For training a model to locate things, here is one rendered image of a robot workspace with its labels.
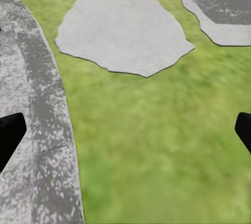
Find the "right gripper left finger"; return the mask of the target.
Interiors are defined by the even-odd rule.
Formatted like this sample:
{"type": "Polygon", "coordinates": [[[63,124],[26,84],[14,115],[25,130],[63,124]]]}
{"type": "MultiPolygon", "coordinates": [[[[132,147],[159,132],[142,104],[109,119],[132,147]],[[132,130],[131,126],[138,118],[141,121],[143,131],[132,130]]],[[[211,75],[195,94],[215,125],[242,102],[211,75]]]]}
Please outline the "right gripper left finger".
{"type": "Polygon", "coordinates": [[[26,122],[21,112],[0,118],[0,174],[26,131],[26,122]]]}

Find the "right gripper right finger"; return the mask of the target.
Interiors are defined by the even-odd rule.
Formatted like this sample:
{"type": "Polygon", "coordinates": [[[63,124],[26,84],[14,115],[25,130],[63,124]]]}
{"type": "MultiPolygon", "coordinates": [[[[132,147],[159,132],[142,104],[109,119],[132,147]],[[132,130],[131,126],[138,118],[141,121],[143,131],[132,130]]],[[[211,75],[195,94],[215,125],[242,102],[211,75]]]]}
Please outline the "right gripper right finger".
{"type": "Polygon", "coordinates": [[[235,131],[251,153],[251,114],[238,114],[235,131]]]}

